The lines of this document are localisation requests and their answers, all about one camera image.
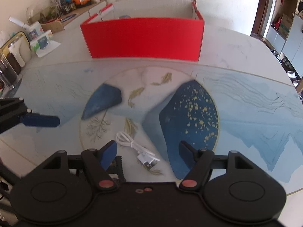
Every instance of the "red button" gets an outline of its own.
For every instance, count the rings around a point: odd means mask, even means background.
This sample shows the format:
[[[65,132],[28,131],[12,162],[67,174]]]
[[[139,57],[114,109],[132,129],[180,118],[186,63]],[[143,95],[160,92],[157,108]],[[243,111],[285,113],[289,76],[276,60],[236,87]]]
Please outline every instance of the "red button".
[[[197,185],[198,183],[195,181],[195,180],[191,180],[191,179],[187,179],[187,180],[183,180],[182,181],[182,185],[184,187],[187,187],[187,188],[193,188]]]
[[[99,182],[99,186],[102,188],[111,188],[114,186],[114,182],[111,180],[102,180]]]

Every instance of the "screw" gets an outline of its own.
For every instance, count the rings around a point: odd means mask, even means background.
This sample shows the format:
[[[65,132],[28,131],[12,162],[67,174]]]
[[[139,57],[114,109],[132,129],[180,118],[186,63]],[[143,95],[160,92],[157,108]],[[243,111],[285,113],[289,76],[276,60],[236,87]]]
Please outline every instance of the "screw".
[[[138,194],[143,194],[144,190],[143,189],[136,189],[135,192],[138,193]]]

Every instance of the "red box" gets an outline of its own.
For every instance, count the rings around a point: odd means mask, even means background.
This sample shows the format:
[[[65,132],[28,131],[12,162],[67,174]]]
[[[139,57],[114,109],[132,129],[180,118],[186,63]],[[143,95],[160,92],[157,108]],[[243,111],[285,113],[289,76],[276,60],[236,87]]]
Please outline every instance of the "red box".
[[[198,61],[204,20],[191,0],[126,0],[109,4],[80,27],[92,58]]]

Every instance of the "glass jar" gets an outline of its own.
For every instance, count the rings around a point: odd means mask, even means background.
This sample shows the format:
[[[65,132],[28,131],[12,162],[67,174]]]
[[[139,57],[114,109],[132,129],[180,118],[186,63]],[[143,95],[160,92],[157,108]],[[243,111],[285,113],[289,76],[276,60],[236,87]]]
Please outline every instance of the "glass jar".
[[[13,89],[20,81],[19,76],[2,52],[0,52],[0,79],[9,89]]]

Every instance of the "white container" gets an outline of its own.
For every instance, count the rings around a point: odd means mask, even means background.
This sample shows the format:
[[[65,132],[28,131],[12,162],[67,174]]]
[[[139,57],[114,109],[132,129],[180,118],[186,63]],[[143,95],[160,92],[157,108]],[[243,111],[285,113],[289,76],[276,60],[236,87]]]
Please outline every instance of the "white container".
[[[36,39],[37,37],[41,36],[44,33],[44,31],[38,21],[33,23],[29,27],[29,29],[26,29],[25,31],[26,31],[26,35],[27,35],[29,41]]]

